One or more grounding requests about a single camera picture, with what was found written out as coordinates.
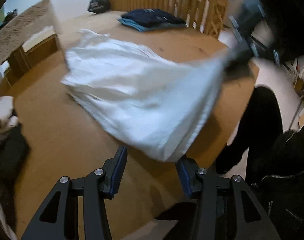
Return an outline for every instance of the wooden table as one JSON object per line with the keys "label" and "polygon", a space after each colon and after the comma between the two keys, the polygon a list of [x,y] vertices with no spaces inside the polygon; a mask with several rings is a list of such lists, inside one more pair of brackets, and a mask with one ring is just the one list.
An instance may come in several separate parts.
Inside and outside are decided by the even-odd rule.
{"label": "wooden table", "polygon": [[[87,14],[65,22],[62,28],[65,32],[60,36],[62,46],[75,44],[77,30],[83,27],[144,44],[161,57],[176,62],[209,57],[225,47],[191,28],[139,33],[121,26],[117,17],[118,12]],[[187,153],[199,166],[213,163],[239,121],[257,77],[258,68],[252,64],[252,69],[253,77],[223,84],[212,116]],[[32,149],[15,188],[18,238],[60,177],[86,176],[102,167],[121,144],[66,94],[60,80],[67,72],[62,54],[56,52],[26,73],[8,93],[15,97],[23,134]],[[128,150],[119,193],[106,201],[113,239],[135,231],[183,197],[173,163],[151,160],[131,147]]]}

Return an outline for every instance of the white cloth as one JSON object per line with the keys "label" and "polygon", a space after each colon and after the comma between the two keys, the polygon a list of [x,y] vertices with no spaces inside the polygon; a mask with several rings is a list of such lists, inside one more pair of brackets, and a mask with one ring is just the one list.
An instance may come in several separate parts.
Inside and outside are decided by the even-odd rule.
{"label": "white cloth", "polygon": [[[18,118],[12,116],[13,97],[0,97],[0,134],[18,125]],[[15,233],[6,222],[6,218],[0,204],[0,221],[4,232],[11,240],[17,240]]]}
{"label": "white cloth", "polygon": [[117,139],[176,162],[211,113],[222,59],[175,63],[143,45],[81,32],[80,44],[66,52],[68,93]]}

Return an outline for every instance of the wooden railing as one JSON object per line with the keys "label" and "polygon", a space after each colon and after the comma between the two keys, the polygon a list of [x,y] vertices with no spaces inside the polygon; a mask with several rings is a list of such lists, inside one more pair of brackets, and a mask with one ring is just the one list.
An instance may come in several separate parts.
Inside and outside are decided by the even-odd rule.
{"label": "wooden railing", "polygon": [[227,0],[110,0],[114,11],[161,9],[181,17],[190,28],[218,38],[223,28]]}

